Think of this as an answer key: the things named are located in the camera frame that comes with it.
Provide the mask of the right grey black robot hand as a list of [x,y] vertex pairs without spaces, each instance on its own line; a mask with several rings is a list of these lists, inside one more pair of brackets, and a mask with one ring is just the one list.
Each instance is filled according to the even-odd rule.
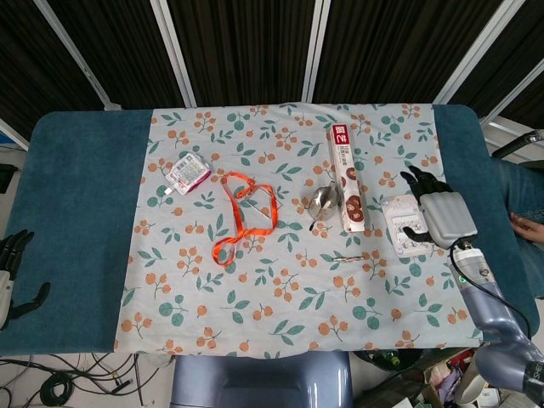
[[428,230],[416,232],[404,227],[403,232],[415,242],[429,242],[445,250],[470,247],[478,235],[468,206],[460,193],[429,172],[409,166],[400,176],[416,198]]

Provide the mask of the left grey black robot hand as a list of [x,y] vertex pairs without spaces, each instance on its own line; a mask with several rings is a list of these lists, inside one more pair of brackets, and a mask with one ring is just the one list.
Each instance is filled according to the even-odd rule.
[[44,282],[37,295],[27,303],[14,306],[12,299],[14,283],[20,268],[26,246],[32,241],[34,232],[23,229],[1,240],[1,330],[5,330],[11,320],[17,320],[39,309],[48,298],[51,284]]

